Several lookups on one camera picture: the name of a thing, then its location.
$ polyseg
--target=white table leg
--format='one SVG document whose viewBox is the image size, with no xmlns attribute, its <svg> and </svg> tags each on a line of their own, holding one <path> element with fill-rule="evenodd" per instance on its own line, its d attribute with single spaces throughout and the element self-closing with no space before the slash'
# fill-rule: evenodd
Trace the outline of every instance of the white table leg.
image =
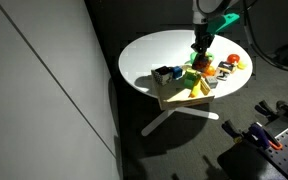
<svg viewBox="0 0 288 180">
<path fill-rule="evenodd" d="M 167 119 L 171 114 L 173 114 L 173 112 L 175 112 L 175 110 L 165 110 L 142 130 L 142 135 L 149 135 L 155 128 L 157 128 L 157 126 L 159 126 L 163 121 L 165 121 L 165 119 Z"/>
<path fill-rule="evenodd" d="M 216 113 L 201 111 L 201 110 L 186 108 L 186 107 L 176 108 L 175 111 L 186 113 L 186 114 L 191 114 L 194 116 L 205 117 L 205 118 L 209 118 L 213 120 L 218 120 L 219 118 L 219 116 Z"/>
<path fill-rule="evenodd" d="M 205 117 L 213 120 L 218 120 L 219 116 L 216 113 L 201 111 L 197 109 L 191 109 L 186 107 L 179 107 L 175 110 L 165 110 L 162 114 L 160 114 L 157 118 L 155 118 L 150 124 L 148 124 L 143 130 L 142 135 L 147 136 L 149 135 L 154 129 L 157 128 L 163 121 L 165 121 L 171 114 L 175 111 L 191 114 L 194 116 Z"/>
</svg>

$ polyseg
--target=wooden box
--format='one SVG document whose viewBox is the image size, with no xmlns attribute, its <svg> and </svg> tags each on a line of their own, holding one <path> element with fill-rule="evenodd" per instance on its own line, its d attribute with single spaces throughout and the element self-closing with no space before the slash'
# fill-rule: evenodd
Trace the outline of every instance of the wooden box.
<svg viewBox="0 0 288 180">
<path fill-rule="evenodd" d="M 189 66 L 182 66 L 183 75 L 185 70 Z M 183 76 L 180 79 L 172 80 L 170 83 L 162 86 L 159 85 L 153 76 L 152 70 L 152 83 L 154 87 L 154 91 L 157 94 L 158 102 L 160 105 L 161 110 L 168 110 L 168 109 L 175 109 L 177 107 L 184 107 L 184 106 L 193 106 L 197 104 L 209 103 L 212 102 L 214 99 L 214 93 L 212 90 L 205 95 L 202 90 L 199 91 L 197 97 L 190 98 L 191 89 L 187 89 L 184 87 L 184 78 Z M 201 83 L 203 84 L 202 87 L 206 87 L 210 89 L 208 84 L 205 82 L 204 78 L 201 78 Z"/>
</svg>

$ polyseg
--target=gray wall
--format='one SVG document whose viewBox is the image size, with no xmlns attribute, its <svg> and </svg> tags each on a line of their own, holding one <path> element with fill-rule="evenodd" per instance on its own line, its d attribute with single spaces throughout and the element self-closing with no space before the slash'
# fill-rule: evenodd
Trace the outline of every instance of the gray wall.
<svg viewBox="0 0 288 180">
<path fill-rule="evenodd" d="M 114 86 L 84 2 L 0 4 L 0 180 L 121 179 Z"/>
<path fill-rule="evenodd" d="M 101 44 L 109 56 L 109 65 L 117 70 L 118 56 L 130 42 L 145 34 L 192 28 L 192 0 L 85 0 L 93 11 Z M 237 3 L 233 11 L 239 12 Z M 266 53 L 288 44 L 288 1 L 259 0 L 249 11 L 258 44 Z M 235 24 L 221 34 L 247 48 L 244 29 Z"/>
</svg>

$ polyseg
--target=toy fruit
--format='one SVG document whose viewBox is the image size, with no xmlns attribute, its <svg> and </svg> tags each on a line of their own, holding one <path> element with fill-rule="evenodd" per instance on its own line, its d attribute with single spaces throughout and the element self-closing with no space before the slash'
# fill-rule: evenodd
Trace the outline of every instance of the toy fruit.
<svg viewBox="0 0 288 180">
<path fill-rule="evenodd" d="M 198 80 L 196 80 L 196 81 L 194 82 L 194 86 L 193 86 L 193 88 L 192 88 L 192 90 L 191 90 L 191 93 L 190 93 L 190 95 L 189 95 L 188 97 L 191 97 L 191 98 L 197 97 L 198 92 L 199 92 L 200 90 L 201 90 L 201 81 L 200 81 L 200 79 L 198 79 Z"/>
<path fill-rule="evenodd" d="M 238 64 L 237 64 L 237 67 L 238 67 L 239 69 L 245 69 L 246 66 L 247 66 L 247 63 L 244 62 L 244 61 L 239 61 Z"/>
<path fill-rule="evenodd" d="M 231 63 L 231 64 L 234 64 L 234 62 L 239 62 L 240 60 L 240 56 L 237 55 L 237 54 L 230 54 L 228 57 L 227 57 L 227 62 L 228 63 Z"/>
<path fill-rule="evenodd" d="M 208 76 L 214 76 L 215 68 L 213 66 L 209 66 L 208 69 L 205 71 Z"/>
</svg>

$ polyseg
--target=orange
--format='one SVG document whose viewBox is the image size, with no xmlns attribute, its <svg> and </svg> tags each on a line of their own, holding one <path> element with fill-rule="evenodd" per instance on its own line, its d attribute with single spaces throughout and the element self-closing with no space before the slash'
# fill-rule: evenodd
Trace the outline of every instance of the orange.
<svg viewBox="0 0 288 180">
<path fill-rule="evenodd" d="M 209 66 L 208 69 L 205 71 L 205 73 L 209 76 L 214 76 L 215 68 L 213 66 Z"/>
</svg>

